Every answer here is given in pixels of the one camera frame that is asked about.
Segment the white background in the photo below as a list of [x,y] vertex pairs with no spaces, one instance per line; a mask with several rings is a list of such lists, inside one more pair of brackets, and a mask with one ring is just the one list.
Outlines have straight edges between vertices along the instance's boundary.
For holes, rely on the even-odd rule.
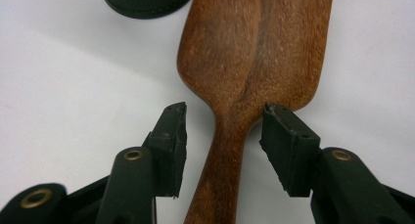
[[[56,182],[72,193],[140,146],[162,110],[186,102],[188,159],[180,197],[159,223],[182,223],[213,133],[209,108],[180,80],[176,55],[190,9],[140,21],[104,0],[0,0],[0,208]],[[321,147],[358,154],[377,178],[415,196],[415,0],[334,0],[320,85],[297,111]],[[247,138],[238,224],[312,223]]]

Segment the black round object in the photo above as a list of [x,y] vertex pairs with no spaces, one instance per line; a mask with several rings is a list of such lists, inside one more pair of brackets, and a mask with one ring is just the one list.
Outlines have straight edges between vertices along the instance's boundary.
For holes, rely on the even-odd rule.
[[173,13],[189,0],[105,0],[116,12],[134,19],[154,19]]

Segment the brown wood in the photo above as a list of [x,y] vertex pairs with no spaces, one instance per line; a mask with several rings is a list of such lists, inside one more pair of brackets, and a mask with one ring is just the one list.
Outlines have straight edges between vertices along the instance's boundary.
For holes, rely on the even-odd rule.
[[265,103],[313,97],[332,0],[194,0],[178,54],[186,85],[215,116],[185,223],[235,223],[244,141]]

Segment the brass rivet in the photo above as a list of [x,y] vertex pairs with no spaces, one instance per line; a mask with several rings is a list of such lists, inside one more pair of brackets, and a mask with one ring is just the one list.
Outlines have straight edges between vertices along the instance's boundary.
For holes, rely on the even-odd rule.
[[41,188],[25,196],[21,201],[22,208],[34,208],[47,202],[52,197],[50,189]]
[[129,151],[124,154],[124,158],[127,160],[136,160],[143,156],[143,153],[137,150]]
[[351,155],[347,152],[334,150],[332,151],[332,156],[338,160],[349,161],[351,160]]

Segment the black clamp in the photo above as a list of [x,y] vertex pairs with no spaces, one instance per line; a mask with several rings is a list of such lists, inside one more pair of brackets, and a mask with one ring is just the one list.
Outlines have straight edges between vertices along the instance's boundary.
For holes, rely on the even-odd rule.
[[178,197],[186,160],[186,105],[164,109],[142,147],[115,157],[111,175],[67,195],[41,184],[15,196],[0,212],[2,224],[157,223],[156,197]]
[[317,224],[415,223],[415,199],[378,182],[362,160],[320,138],[293,112],[267,104],[260,144],[290,197],[309,197]]

